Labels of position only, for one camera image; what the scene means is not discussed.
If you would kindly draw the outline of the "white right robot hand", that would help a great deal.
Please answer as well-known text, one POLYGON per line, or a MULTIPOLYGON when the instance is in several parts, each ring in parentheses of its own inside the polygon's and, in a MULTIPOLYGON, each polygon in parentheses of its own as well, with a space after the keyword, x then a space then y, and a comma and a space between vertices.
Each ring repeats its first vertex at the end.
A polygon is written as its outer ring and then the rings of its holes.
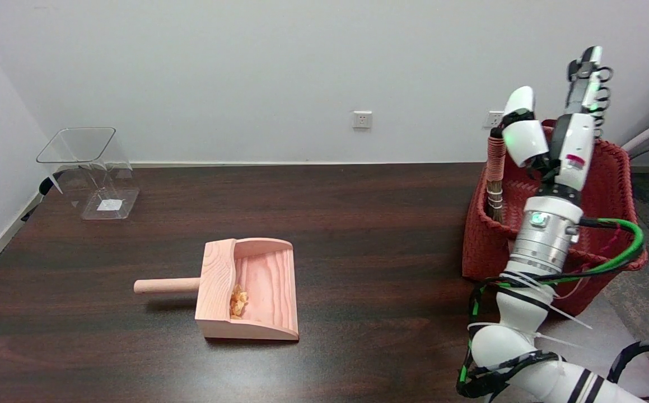
POLYGON ((580 206, 595 141, 601 136, 611 92, 605 86, 613 69, 601 64, 603 48, 591 46, 567 67, 568 94, 564 112, 550 135, 536 117, 530 86, 514 90, 498 126, 506 150, 518 167, 539 172, 537 196, 558 197, 580 206))

